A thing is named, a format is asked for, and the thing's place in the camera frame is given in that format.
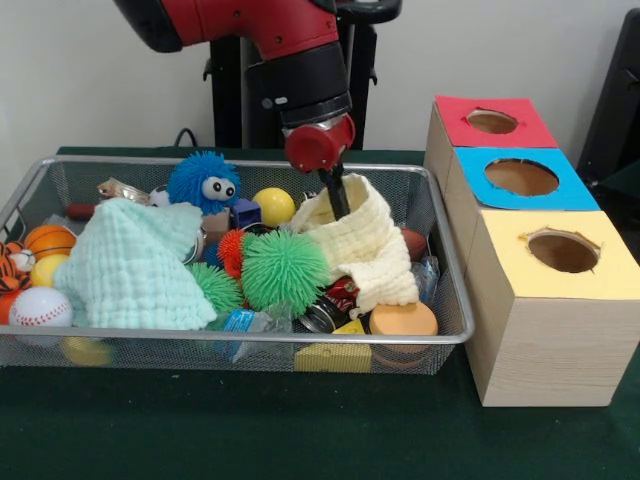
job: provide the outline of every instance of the baseball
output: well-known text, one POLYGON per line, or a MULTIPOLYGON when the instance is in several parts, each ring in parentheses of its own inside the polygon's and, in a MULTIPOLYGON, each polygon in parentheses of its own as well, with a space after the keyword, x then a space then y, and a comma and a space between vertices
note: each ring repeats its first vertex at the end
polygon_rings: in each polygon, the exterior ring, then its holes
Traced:
MULTIPOLYGON (((70 327, 73 307, 69 299, 58 290, 33 287, 22 292, 9 311, 9 325, 24 327, 70 327)), ((22 336, 30 345, 53 346, 59 337, 22 336)))

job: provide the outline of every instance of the yellow ball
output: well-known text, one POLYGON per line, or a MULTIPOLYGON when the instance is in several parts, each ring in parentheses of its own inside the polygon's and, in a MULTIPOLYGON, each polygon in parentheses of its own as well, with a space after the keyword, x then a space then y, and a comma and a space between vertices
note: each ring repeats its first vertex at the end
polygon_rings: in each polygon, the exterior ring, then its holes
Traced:
POLYGON ((31 283, 33 283, 33 286, 53 288, 53 274, 68 259, 67 255, 56 254, 38 260, 33 270, 31 270, 31 283))
POLYGON ((288 222, 296 213, 296 205, 293 203, 293 198, 281 188, 260 190, 253 197, 253 201, 260 205, 262 223, 271 228, 288 222))

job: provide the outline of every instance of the yellow block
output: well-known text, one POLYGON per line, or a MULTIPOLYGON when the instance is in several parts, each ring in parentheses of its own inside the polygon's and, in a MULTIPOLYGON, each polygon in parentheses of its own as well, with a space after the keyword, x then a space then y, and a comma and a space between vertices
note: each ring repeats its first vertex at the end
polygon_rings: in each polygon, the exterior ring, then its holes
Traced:
POLYGON ((333 332, 334 335, 364 335, 364 328, 359 318, 351 320, 346 325, 333 332))

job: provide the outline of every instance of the green spiky ball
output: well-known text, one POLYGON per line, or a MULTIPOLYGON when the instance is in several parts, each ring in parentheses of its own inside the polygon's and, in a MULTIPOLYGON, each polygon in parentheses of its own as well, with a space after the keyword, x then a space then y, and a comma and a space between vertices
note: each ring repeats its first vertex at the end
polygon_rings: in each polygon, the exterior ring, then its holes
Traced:
POLYGON ((206 263, 194 263, 187 268, 218 315, 242 307, 244 298, 238 282, 224 270, 206 263))
POLYGON ((242 288, 255 310, 276 303, 302 315, 329 283, 329 266, 307 235, 273 231, 244 245, 242 288))

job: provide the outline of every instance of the metal mesh basket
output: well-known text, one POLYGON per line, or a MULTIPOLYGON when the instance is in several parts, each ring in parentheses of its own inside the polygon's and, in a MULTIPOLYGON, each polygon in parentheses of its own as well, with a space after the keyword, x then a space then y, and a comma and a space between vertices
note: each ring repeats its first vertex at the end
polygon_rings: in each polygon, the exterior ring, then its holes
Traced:
MULTIPOLYGON (((179 160, 58 156, 33 166, 0 213, 5 237, 23 238, 71 203, 97 203, 96 186, 115 177, 141 190, 165 184, 179 160)), ((301 175, 280 162, 232 161, 243 196, 278 186, 294 199, 319 191, 314 175, 301 175)), ((239 334, 208 331, 0 327, 0 365, 107 366, 114 368, 246 371, 332 371, 435 374, 454 346, 473 333, 471 309, 435 180, 420 167, 347 165, 366 176, 385 197, 398 225, 430 235, 442 272, 434 312, 439 335, 390 337, 312 333, 239 334), (249 352, 233 358, 239 347, 249 352), (420 350, 412 361, 396 357, 420 350)))

